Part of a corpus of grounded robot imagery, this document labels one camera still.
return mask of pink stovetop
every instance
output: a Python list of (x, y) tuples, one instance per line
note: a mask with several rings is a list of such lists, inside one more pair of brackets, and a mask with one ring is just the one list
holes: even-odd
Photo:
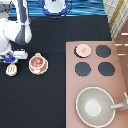
[[(79, 58), (74, 54), (74, 49), (79, 44), (87, 44), (91, 47), (91, 54), (87, 58)], [(98, 45), (107, 45), (111, 48), (111, 55), (101, 58), (96, 54)], [(101, 62), (110, 62), (115, 67), (112, 76), (102, 76), (98, 71)], [(88, 76), (80, 77), (75, 73), (75, 65), (78, 62), (87, 62), (91, 67)], [(119, 103), (125, 99), (126, 87), (117, 55), (114, 41), (79, 41), (66, 43), (66, 128), (90, 128), (81, 121), (76, 112), (76, 98), (81, 90), (89, 86), (97, 86), (106, 90)], [(106, 128), (128, 128), (128, 111), (116, 111), (113, 122)]]

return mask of bowl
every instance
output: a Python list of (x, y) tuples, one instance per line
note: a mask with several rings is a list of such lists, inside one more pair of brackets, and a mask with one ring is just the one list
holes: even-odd
[(83, 89), (76, 99), (76, 111), (80, 119), (94, 128), (109, 125), (115, 117), (115, 109), (111, 109), (114, 100), (108, 92), (99, 87)]

